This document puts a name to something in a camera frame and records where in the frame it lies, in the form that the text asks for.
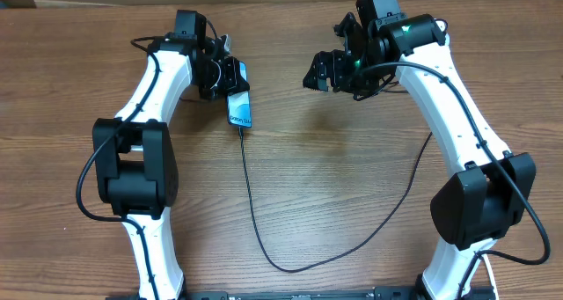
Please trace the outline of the blue Galaxy S24 smartphone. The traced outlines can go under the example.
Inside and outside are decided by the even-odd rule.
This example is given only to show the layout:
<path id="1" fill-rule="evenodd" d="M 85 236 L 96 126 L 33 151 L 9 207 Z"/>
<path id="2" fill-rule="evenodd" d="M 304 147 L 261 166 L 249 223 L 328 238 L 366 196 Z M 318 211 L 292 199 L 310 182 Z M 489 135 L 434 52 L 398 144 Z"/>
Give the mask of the blue Galaxy S24 smartphone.
<path id="1" fill-rule="evenodd" d="M 252 126 L 252 111 L 250 102 L 250 90 L 238 94 L 229 94 L 227 96 L 228 122 L 230 125 L 240 128 L 250 128 Z"/>

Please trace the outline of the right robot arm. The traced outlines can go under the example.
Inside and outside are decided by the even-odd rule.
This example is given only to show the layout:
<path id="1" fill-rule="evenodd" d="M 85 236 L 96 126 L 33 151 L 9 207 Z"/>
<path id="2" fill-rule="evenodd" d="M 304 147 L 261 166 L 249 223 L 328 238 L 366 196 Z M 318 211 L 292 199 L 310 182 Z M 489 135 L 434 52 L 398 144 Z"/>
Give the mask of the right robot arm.
<path id="1" fill-rule="evenodd" d="M 428 14 L 408 17 L 398 0 L 357 0 L 334 27 L 343 47 L 317 53 L 303 86 L 344 91 L 356 100 L 392 80 L 406 88 L 442 151 L 446 184 L 430 211 L 439 241 L 418 276 L 416 299 L 470 299 L 485 251 L 523 216 L 535 179 L 528 154 L 516 155 L 487 124 L 454 65 L 447 26 Z"/>

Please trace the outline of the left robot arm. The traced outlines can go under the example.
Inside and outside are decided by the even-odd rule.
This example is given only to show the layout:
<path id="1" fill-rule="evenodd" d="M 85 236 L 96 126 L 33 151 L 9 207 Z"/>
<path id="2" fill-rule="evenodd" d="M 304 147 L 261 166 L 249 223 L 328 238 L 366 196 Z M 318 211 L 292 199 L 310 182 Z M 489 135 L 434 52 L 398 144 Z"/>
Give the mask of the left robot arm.
<path id="1" fill-rule="evenodd" d="M 111 207 L 108 222 L 127 231 L 140 278 L 136 299 L 187 297 L 172 235 L 179 170 L 169 129 L 184 92 L 195 87 L 201 102 L 222 99 L 230 125 L 252 125 L 246 66 L 232 56 L 229 35 L 206 34 L 211 27 L 199 12 L 179 10 L 172 31 L 133 39 L 146 54 L 143 77 L 128 103 L 92 128 L 85 167 L 95 170 L 100 200 Z"/>

